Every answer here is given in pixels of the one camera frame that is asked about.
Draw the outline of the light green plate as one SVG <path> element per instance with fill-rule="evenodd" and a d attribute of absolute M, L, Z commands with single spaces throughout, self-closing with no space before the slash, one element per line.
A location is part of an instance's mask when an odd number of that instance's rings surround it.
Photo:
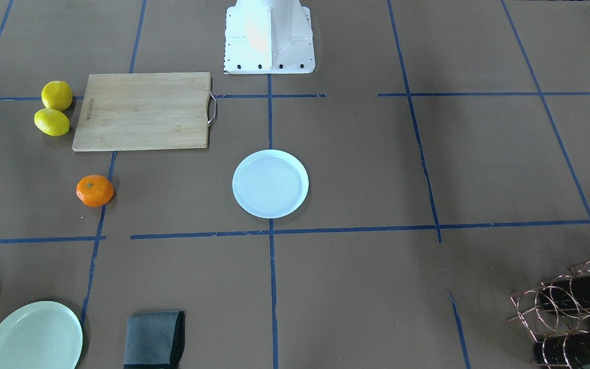
<path fill-rule="evenodd" d="M 26 304 L 0 323 L 0 368 L 75 368 L 82 346 L 79 319 L 58 302 Z"/>

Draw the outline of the orange mandarin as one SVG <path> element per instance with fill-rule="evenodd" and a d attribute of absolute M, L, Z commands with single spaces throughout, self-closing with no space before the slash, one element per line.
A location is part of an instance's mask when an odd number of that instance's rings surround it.
<path fill-rule="evenodd" d="M 114 187 L 107 177 L 87 175 L 77 183 L 75 192 L 85 206 L 101 207 L 113 198 Z"/>

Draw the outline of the yellow lemon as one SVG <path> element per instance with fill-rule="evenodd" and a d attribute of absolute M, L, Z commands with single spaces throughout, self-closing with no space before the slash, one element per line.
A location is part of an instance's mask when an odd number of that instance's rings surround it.
<path fill-rule="evenodd" d="M 72 88 L 66 81 L 50 81 L 42 88 L 40 100 L 45 108 L 65 111 L 73 102 Z"/>
<path fill-rule="evenodd" d="M 43 108 L 35 112 L 34 123 L 46 135 L 62 136 L 70 130 L 67 115 L 54 108 Z"/>

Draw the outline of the light blue plate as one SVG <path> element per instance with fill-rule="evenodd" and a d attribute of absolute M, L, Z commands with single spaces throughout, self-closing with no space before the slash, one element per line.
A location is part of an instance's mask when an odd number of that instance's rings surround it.
<path fill-rule="evenodd" d="M 275 149 L 247 156 L 237 166 L 231 182 L 239 206 L 262 219 L 279 219 L 295 212 L 307 198 L 309 185 L 302 162 Z"/>

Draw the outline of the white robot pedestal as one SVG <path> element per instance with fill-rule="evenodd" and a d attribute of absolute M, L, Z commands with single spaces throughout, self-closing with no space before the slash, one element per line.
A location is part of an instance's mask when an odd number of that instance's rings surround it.
<path fill-rule="evenodd" d="M 223 72 L 313 73 L 311 12 L 300 1 L 237 1 L 226 9 Z"/>

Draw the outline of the folded grey cloth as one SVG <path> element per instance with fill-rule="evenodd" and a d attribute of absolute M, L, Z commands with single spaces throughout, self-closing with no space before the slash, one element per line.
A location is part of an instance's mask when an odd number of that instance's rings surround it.
<path fill-rule="evenodd" d="M 127 319 L 122 367 L 178 368 L 185 349 L 185 311 L 154 311 Z"/>

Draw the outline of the bamboo cutting board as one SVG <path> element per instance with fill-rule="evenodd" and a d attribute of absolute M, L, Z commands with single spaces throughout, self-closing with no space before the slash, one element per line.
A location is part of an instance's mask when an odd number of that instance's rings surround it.
<path fill-rule="evenodd" d="M 216 108 L 210 72 L 92 73 L 72 149 L 206 149 Z"/>

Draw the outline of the dark wine bottle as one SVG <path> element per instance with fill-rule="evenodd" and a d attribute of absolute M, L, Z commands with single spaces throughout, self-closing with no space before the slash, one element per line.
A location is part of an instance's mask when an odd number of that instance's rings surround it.
<path fill-rule="evenodd" d="M 590 368 L 590 332 L 548 336 L 534 343 L 533 355 L 543 368 Z"/>
<path fill-rule="evenodd" d="M 571 314 L 577 310 L 590 311 L 590 275 L 559 280 L 541 290 L 539 303 L 546 311 L 566 311 Z"/>

